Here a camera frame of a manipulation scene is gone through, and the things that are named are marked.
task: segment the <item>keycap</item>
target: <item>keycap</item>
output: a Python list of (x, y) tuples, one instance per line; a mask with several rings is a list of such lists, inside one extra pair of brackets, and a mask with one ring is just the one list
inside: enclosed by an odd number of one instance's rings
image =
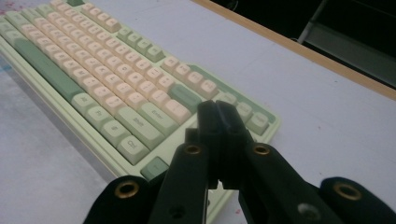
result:
[(157, 90), (151, 94), (148, 100), (154, 103), (159, 108), (163, 108), (166, 102), (171, 100), (171, 97), (163, 90)]
[(165, 103), (163, 111), (178, 124), (184, 123), (191, 116), (191, 112), (185, 106), (173, 99)]
[(163, 60), (163, 63), (161, 64), (161, 68), (165, 70), (166, 72), (173, 74), (173, 71), (175, 68), (178, 66), (179, 61), (176, 57), (174, 56), (168, 56)]
[(16, 11), (6, 12), (6, 20), (8, 20), (19, 31), (24, 24), (30, 24), (28, 20), (26, 20), (20, 13)]
[(99, 105), (89, 94), (85, 92), (75, 95), (71, 104), (83, 116), (85, 116), (88, 109)]
[(268, 118), (262, 113), (255, 113), (247, 122), (247, 127), (256, 134), (261, 135), (268, 127)]
[(173, 88), (171, 88), (168, 94), (171, 96), (171, 98), (176, 99), (181, 104), (186, 106), (192, 113), (197, 110), (198, 104), (202, 102), (201, 98), (194, 92), (179, 84), (176, 84)]
[(206, 100), (210, 100), (219, 93), (219, 90), (215, 82), (207, 79), (199, 86), (197, 92), (205, 97)]
[(163, 50), (157, 45), (152, 45), (150, 48), (148, 48), (145, 56), (154, 63), (165, 57)]
[(34, 23), (35, 19), (42, 18), (42, 16), (32, 8), (25, 8), (21, 11), (21, 14), (29, 22)]
[(115, 118), (121, 122), (148, 149), (152, 150), (164, 139), (164, 135), (155, 129), (148, 121), (131, 107), (124, 107)]
[(114, 95), (112, 93), (111, 96), (107, 97), (103, 102), (102, 106), (110, 113), (112, 116), (115, 116), (117, 112), (126, 106), (126, 104), (121, 100), (120, 97)]
[(178, 127), (174, 120), (153, 103), (143, 104), (138, 112), (165, 136), (171, 134)]
[(82, 0), (67, 0), (67, 3), (72, 7), (77, 7), (77, 6), (81, 6), (82, 4), (84, 4), (84, 2)]
[(121, 140), (131, 135), (118, 121), (111, 120), (105, 123), (100, 133), (107, 139), (113, 147), (116, 147)]
[(184, 81), (187, 78), (187, 75), (191, 72), (191, 69), (188, 65), (184, 63), (180, 63), (175, 67), (175, 71), (173, 75), (180, 81)]
[(232, 95), (229, 92), (225, 92), (224, 94), (222, 94), (221, 97), (219, 98), (219, 100), (226, 102), (230, 105), (236, 105), (236, 103), (237, 103), (236, 96)]
[(168, 165), (166, 165), (166, 163), (160, 158), (156, 157), (142, 169), (141, 173), (146, 179), (151, 180), (155, 176), (162, 174), (167, 169)]
[(113, 117), (99, 105), (88, 109), (85, 118), (98, 131), (100, 131), (107, 122), (113, 120)]
[(50, 7), (47, 4), (42, 4), (39, 5), (36, 9), (36, 11), (41, 14), (43, 17), (47, 17), (48, 14), (50, 14), (51, 12), (53, 12), (53, 8)]
[(253, 109), (251, 108), (251, 106), (245, 102), (240, 102), (236, 106), (236, 110), (238, 111), (239, 116), (241, 117), (242, 121), (244, 121), (244, 122), (247, 122), (253, 113)]
[(129, 27), (121, 27), (117, 33), (117, 38), (126, 42), (126, 38), (132, 33), (132, 29)]
[(184, 79), (184, 83), (193, 90), (197, 90), (201, 83), (204, 81), (204, 76), (198, 72), (189, 73)]
[(124, 156), (132, 165), (136, 165), (146, 155), (149, 154), (149, 150), (143, 145), (136, 137), (129, 135), (124, 138), (119, 145), (117, 150)]
[(139, 92), (131, 93), (126, 99), (125, 103), (130, 106), (134, 110), (138, 110), (140, 106), (147, 103), (148, 99), (146, 99), (142, 94)]

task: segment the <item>green keycap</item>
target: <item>green keycap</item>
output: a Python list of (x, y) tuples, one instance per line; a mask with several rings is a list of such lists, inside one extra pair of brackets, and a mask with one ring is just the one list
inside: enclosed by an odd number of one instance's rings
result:
[(11, 22), (13, 26), (15, 26), (18, 30), (21, 30), (21, 27), (24, 24), (30, 24), (26, 18), (24, 18), (19, 12), (16, 11), (8, 11), (6, 12), (6, 20)]
[(132, 165), (136, 165), (147, 154), (149, 150), (136, 137), (129, 135), (124, 138), (117, 146), (117, 150), (124, 156)]
[(268, 118), (262, 113), (255, 113), (247, 122), (247, 127), (258, 135), (262, 135), (268, 127)]
[(238, 111), (239, 116), (241, 117), (242, 121), (244, 121), (244, 123), (246, 123), (253, 115), (253, 109), (245, 102), (240, 102), (236, 106), (236, 110)]
[(53, 8), (47, 4), (42, 4), (35, 9), (41, 16), (47, 18), (47, 15), (53, 12)]
[(32, 8), (24, 9), (21, 14), (31, 23), (33, 23), (36, 18), (42, 18), (42, 16)]
[(99, 105), (89, 94), (85, 92), (75, 95), (71, 104), (82, 116), (85, 116), (88, 109)]
[(8, 31), (17, 31), (17, 29), (8, 21), (0, 21), (0, 35), (4, 36)]
[(3, 16), (0, 16), (0, 22), (7, 21)]
[(178, 126), (174, 120), (153, 103), (143, 104), (137, 112), (165, 136), (171, 134)]
[(84, 2), (82, 0), (67, 0), (67, 4), (69, 4), (72, 7), (77, 7), (84, 4)]
[(142, 36), (138, 33), (131, 33), (125, 40), (125, 43), (129, 45), (131, 48), (136, 48), (137, 42), (142, 38)]
[(202, 102), (199, 96), (180, 84), (176, 84), (168, 94), (172, 99), (186, 106), (192, 114), (196, 112), (198, 104)]
[(17, 39), (14, 41), (13, 47), (67, 102), (70, 103), (76, 94), (84, 92), (73, 79), (32, 42)]
[(126, 41), (126, 38), (128, 37), (129, 34), (132, 33), (132, 30), (129, 27), (123, 26), (122, 28), (119, 29), (119, 32), (117, 33), (117, 37), (122, 40)]
[(113, 120), (113, 117), (101, 106), (94, 106), (87, 111), (85, 119), (97, 130), (101, 130), (102, 127), (109, 121)]
[(137, 42), (135, 49), (139, 53), (145, 55), (146, 52), (148, 51), (149, 47), (151, 47), (151, 46), (152, 46), (151, 41), (147, 40), (146, 38), (143, 38), (143, 39), (139, 40), (139, 42)]
[(118, 121), (111, 120), (103, 125), (100, 133), (107, 139), (113, 147), (116, 147), (120, 141), (131, 135)]
[(17, 30), (8, 31), (3, 35), (3, 38), (8, 42), (8, 44), (14, 46), (17, 41), (29, 41), (26, 37)]
[(129, 106), (121, 108), (115, 118), (150, 150), (158, 146), (165, 138), (162, 133)]
[(164, 171), (168, 169), (168, 165), (156, 157), (152, 161), (150, 161), (141, 171), (140, 173), (144, 176), (148, 181), (155, 178), (157, 175), (162, 174)]
[(163, 49), (161, 49), (159, 46), (156, 45), (151, 46), (146, 52), (145, 56), (154, 63), (158, 62), (159, 60), (165, 57), (165, 55), (163, 54)]
[(236, 105), (236, 103), (237, 103), (236, 96), (234, 96), (233, 94), (231, 94), (229, 92), (225, 92), (223, 95), (221, 95), (219, 100), (226, 102), (230, 105)]

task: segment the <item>keyboard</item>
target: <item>keyboard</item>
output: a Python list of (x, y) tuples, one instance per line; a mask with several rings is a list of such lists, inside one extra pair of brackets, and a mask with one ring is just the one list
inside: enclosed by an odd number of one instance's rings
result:
[[(102, 8), (81, 0), (0, 17), (0, 51), (115, 176), (147, 180), (166, 171), (197, 126), (196, 107), (235, 105), (256, 141), (268, 143), (277, 114), (203, 67), (184, 62)], [(210, 190), (207, 221), (231, 196)]]

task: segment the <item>desk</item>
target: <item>desk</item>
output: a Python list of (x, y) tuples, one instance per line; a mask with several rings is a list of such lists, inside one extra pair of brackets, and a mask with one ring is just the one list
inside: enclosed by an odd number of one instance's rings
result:
[[(395, 90), (209, 1), (92, 2), (278, 113), (271, 145), (307, 182), (344, 176), (396, 210)], [(0, 223), (81, 222), (111, 175), (4, 62), (0, 90)], [(233, 198), (215, 223), (241, 214)]]

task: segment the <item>space bar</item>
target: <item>space bar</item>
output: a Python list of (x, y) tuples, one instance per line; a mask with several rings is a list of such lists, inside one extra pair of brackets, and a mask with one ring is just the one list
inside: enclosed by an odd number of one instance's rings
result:
[(29, 40), (18, 39), (13, 47), (67, 102), (71, 103), (76, 94), (84, 92), (73, 79)]

